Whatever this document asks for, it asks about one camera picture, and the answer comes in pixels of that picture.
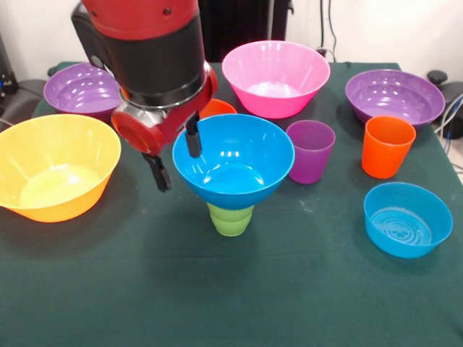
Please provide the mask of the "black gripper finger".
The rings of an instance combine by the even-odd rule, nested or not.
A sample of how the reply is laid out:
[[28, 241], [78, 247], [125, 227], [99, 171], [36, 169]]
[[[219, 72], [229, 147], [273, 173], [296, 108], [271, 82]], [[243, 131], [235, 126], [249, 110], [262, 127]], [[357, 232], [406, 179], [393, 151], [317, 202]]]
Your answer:
[[198, 158], [201, 155], [201, 141], [197, 123], [200, 120], [200, 114], [195, 114], [186, 123], [186, 141], [189, 154], [192, 158]]
[[171, 179], [162, 159], [157, 155], [148, 153], [142, 153], [142, 156], [150, 166], [158, 190], [160, 192], [169, 191], [171, 189]]

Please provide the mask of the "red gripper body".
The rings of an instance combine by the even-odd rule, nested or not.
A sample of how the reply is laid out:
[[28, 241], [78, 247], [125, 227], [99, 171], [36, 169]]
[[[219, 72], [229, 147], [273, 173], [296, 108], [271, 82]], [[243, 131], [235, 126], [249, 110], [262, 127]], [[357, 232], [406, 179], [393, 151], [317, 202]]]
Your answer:
[[163, 108], [135, 105], [127, 100], [126, 91], [120, 90], [121, 103], [113, 111], [111, 123], [133, 148], [157, 155], [213, 97], [218, 88], [216, 73], [206, 67], [204, 77], [205, 82], [191, 98]]

